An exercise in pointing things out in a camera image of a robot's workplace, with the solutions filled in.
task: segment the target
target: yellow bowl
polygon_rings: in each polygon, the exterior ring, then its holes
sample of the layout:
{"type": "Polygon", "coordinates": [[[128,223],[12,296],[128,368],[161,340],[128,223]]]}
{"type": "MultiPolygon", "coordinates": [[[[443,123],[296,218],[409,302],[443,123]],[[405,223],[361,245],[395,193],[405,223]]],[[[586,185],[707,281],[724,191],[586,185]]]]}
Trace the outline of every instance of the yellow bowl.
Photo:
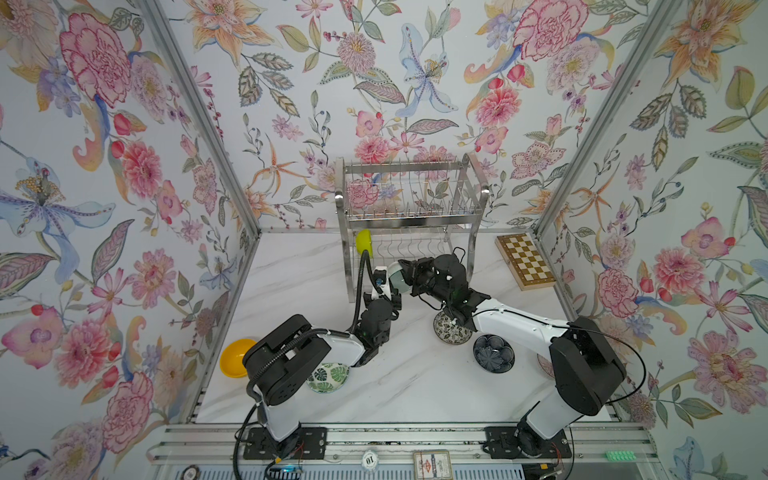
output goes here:
{"type": "Polygon", "coordinates": [[[251,339],[239,339],[232,342],[221,353],[221,358],[219,359],[219,369],[221,372],[233,379],[239,379],[248,375],[245,366],[243,366],[243,357],[250,350],[250,347],[254,345],[256,345],[256,341],[251,339]]]}

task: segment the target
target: dish rack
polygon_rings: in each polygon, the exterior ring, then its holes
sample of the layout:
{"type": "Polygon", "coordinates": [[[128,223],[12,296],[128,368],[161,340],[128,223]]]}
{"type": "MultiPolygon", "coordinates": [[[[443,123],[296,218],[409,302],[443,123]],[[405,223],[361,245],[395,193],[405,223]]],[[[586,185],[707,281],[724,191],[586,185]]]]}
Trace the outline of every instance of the dish rack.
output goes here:
{"type": "Polygon", "coordinates": [[[371,232],[372,266],[437,257],[453,251],[451,237],[468,234],[467,280],[475,266],[475,241],[488,202],[488,180],[474,154],[461,160],[348,164],[336,160],[344,275],[355,301],[359,254],[355,236],[371,232]]]}

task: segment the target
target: chessboard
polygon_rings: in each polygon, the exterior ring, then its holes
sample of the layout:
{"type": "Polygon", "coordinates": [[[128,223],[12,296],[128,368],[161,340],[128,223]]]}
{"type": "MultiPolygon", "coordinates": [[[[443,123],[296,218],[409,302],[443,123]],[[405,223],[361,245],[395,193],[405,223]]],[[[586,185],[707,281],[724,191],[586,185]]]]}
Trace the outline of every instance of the chessboard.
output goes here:
{"type": "Polygon", "coordinates": [[[554,285],[554,275],[527,233],[496,237],[496,246],[502,252],[520,290],[554,285]]]}

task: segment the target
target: wall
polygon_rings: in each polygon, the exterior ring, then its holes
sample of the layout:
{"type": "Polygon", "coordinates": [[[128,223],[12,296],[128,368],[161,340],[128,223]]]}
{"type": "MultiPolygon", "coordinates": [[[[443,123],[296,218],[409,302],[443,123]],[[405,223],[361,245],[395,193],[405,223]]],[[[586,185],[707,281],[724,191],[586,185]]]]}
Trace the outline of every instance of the wall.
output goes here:
{"type": "Polygon", "coordinates": [[[130,0],[0,0],[2,478],[142,478],[211,361],[252,239],[166,67],[130,0]]]}
{"type": "MultiPolygon", "coordinates": [[[[530,227],[653,5],[185,0],[163,7],[187,62],[212,75],[200,82],[210,113],[268,231],[338,226],[337,157],[430,162],[475,149],[492,182],[483,225],[530,227]]],[[[425,194],[438,192],[442,179],[429,180],[425,194]]],[[[372,210],[407,201],[394,187],[361,188],[356,202],[372,210]]]]}
{"type": "Polygon", "coordinates": [[[544,238],[577,311],[641,350],[621,405],[673,478],[768,472],[767,18],[681,8],[544,238]]]}

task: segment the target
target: black floral patterned bowl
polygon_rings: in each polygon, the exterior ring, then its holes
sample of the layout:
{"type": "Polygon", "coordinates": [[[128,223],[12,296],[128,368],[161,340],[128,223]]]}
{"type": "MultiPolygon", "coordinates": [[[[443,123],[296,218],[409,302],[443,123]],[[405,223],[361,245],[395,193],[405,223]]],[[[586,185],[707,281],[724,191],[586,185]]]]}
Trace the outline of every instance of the black floral patterned bowl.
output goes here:
{"type": "Polygon", "coordinates": [[[478,365],[491,373],[508,372],[515,364],[515,352],[500,336],[481,336],[475,341],[472,353],[478,365]]]}

